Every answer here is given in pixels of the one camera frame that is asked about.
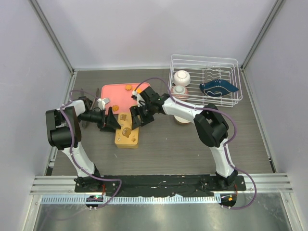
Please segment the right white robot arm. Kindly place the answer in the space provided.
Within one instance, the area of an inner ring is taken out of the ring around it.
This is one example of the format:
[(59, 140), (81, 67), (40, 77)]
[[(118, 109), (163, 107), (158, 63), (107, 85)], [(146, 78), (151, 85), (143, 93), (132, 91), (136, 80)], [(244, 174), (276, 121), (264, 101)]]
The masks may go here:
[(130, 107), (132, 129), (143, 127), (154, 121), (154, 114), (177, 116), (193, 123), (200, 141), (210, 149), (216, 164), (216, 181), (223, 190), (235, 184), (238, 175), (228, 148), (229, 126), (224, 114), (210, 103), (205, 107), (186, 103), (170, 94), (159, 95), (151, 87), (138, 93), (132, 92), (136, 106)]

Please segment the metal tongs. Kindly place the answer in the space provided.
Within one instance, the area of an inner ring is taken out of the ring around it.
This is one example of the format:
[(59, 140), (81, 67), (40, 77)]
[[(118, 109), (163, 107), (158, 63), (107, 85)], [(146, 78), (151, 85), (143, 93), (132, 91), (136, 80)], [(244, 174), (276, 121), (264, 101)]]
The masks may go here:
[[(84, 90), (83, 90), (82, 88), (81, 88), (80, 90), (81, 90), (80, 96), (81, 96), (81, 97), (84, 97), (84, 96), (85, 96)], [(99, 90), (99, 88), (96, 89), (96, 97), (98, 97), (98, 96), (100, 96), (100, 90)], [(84, 129), (86, 129), (88, 125), (89, 125), (89, 121), (82, 120), (82, 127), (83, 127)]]

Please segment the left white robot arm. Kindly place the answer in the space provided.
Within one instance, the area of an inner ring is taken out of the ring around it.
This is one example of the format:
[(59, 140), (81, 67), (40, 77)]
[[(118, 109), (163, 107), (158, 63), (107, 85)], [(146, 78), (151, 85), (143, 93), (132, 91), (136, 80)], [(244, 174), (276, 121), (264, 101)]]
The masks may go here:
[(63, 152), (76, 169), (77, 177), (74, 182), (77, 191), (97, 192), (103, 186), (96, 165), (88, 158), (81, 144), (79, 123), (95, 123), (100, 131), (116, 132), (121, 126), (112, 107), (106, 109), (109, 102), (108, 98), (91, 101), (83, 96), (45, 113), (48, 142)]

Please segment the silver tin lid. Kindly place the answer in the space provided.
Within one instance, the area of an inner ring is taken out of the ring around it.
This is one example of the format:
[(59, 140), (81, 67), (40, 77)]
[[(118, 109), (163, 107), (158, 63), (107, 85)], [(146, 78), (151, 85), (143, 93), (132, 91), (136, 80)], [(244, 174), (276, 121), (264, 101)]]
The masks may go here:
[(139, 128), (132, 129), (130, 113), (120, 113), (117, 119), (121, 129), (115, 132), (115, 145), (120, 149), (137, 149), (139, 146)]

